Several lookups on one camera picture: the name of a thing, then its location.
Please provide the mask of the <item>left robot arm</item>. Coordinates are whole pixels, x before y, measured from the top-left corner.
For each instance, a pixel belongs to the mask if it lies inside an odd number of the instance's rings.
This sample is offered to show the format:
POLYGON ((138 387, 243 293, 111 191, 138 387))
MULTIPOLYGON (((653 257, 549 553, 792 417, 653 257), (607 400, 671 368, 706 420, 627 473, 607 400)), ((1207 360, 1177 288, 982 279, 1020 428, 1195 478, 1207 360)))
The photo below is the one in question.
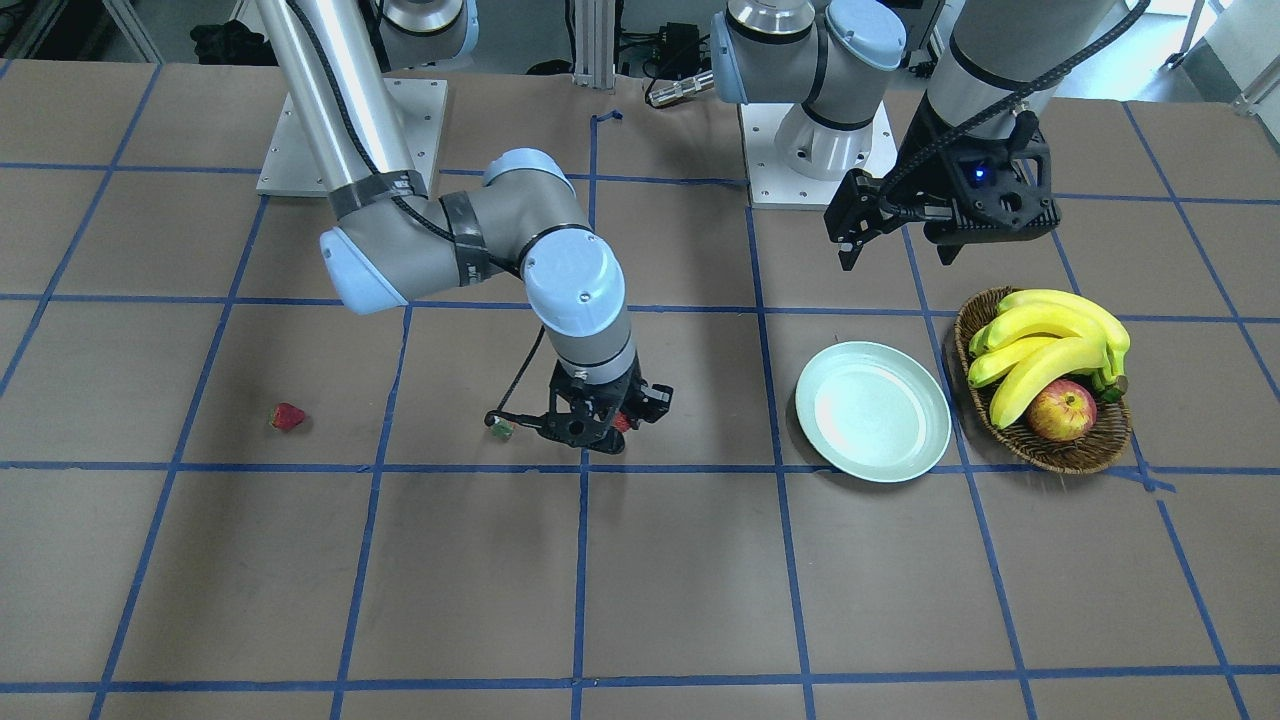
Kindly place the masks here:
POLYGON ((820 161, 820 143, 868 135, 908 28, 879 1, 727 1, 710 23, 726 102, 782 102, 787 164, 837 182, 823 219, 842 269, 873 238, 919 223, 940 260, 972 243, 1039 238, 1061 213, 1041 118, 1057 87, 1132 24, 1107 1, 966 1, 890 170, 820 161))

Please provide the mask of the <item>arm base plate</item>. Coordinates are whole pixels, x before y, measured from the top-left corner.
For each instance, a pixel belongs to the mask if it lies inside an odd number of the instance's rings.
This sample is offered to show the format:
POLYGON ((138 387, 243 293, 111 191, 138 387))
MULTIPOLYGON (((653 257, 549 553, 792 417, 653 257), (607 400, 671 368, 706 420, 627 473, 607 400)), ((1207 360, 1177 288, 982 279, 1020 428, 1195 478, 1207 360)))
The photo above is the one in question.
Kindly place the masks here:
POLYGON ((756 209, 823 210, 849 170, 882 178, 897 159, 883 104, 870 124, 854 131, 818 124, 797 104, 746 104, 739 115, 756 209))
MULTIPOLYGON (((434 78, 385 78, 390 129, 379 129, 378 140, 399 137, 398 159, 413 161, 425 193, 436 193, 436 159, 443 136, 449 86, 434 78)), ((266 196, 324 199, 332 191, 370 174, 349 146, 349 136, 337 113, 321 132, 321 145, 311 142, 311 124, 285 96, 276 127, 259 173, 256 190, 266 196)))

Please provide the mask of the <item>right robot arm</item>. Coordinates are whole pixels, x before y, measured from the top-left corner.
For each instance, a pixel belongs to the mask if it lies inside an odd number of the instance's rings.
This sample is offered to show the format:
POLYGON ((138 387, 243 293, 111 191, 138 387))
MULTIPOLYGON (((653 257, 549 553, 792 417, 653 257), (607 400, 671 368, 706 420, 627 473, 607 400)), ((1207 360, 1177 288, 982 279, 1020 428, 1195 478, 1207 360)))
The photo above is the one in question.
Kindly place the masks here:
POLYGON ((385 74, 466 54, 474 3, 264 1, 260 12, 335 213, 319 243, 343 304, 379 313, 513 275, 558 359, 544 414, 497 407, 488 425, 584 447, 663 418, 672 391, 643 379, 620 261, 549 155, 513 149, 479 188, 429 193, 385 74))

